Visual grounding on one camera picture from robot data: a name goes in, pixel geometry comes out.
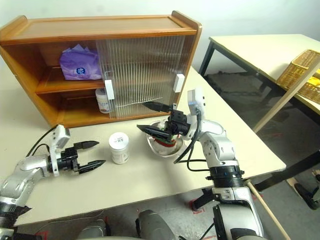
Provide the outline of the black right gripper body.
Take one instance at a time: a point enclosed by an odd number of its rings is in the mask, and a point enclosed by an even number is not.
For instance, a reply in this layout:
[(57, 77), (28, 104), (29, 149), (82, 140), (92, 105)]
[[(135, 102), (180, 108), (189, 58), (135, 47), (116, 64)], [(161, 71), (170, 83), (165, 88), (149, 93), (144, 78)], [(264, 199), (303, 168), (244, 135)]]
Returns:
[(171, 135), (186, 136), (190, 127), (187, 116), (182, 111), (173, 109), (165, 122), (164, 130)]

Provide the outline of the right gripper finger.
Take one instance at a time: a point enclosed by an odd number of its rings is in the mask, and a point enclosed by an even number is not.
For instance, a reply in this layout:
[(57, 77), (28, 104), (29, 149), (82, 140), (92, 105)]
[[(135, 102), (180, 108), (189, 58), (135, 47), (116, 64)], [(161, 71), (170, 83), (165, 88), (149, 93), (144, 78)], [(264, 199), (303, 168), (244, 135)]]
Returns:
[(156, 112), (164, 112), (164, 113), (169, 113), (173, 110), (172, 105), (166, 105), (161, 102), (156, 102), (156, 101), (147, 101), (142, 103), (143, 106), (146, 108), (156, 111)]
[(142, 132), (158, 139), (163, 139), (166, 141), (170, 141), (172, 139), (172, 134), (170, 132), (160, 130), (158, 127), (153, 125), (138, 124), (137, 128)]

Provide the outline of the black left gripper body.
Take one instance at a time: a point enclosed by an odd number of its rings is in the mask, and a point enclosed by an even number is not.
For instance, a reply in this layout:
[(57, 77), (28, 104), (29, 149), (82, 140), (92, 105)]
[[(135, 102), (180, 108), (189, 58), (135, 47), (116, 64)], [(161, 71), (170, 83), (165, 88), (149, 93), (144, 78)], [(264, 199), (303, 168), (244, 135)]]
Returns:
[(60, 153), (60, 158), (57, 160), (59, 170), (70, 170), (78, 172), (80, 164), (78, 163), (78, 152), (75, 147), (69, 147)]

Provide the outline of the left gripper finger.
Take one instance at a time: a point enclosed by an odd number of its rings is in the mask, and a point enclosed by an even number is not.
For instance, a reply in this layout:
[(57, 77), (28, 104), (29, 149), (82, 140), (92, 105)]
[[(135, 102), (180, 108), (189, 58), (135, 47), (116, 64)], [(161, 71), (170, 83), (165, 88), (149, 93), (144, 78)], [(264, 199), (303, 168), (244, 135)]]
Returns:
[(100, 167), (106, 162), (106, 160), (94, 160), (88, 162), (86, 165), (79, 166), (78, 167), (78, 173), (79, 174), (84, 174), (90, 171), (95, 170), (96, 168)]
[(85, 149), (92, 148), (98, 144), (99, 144), (99, 142), (95, 141), (95, 140), (81, 141), (81, 142), (74, 143), (73, 148), (76, 151), (77, 150), (85, 150)]

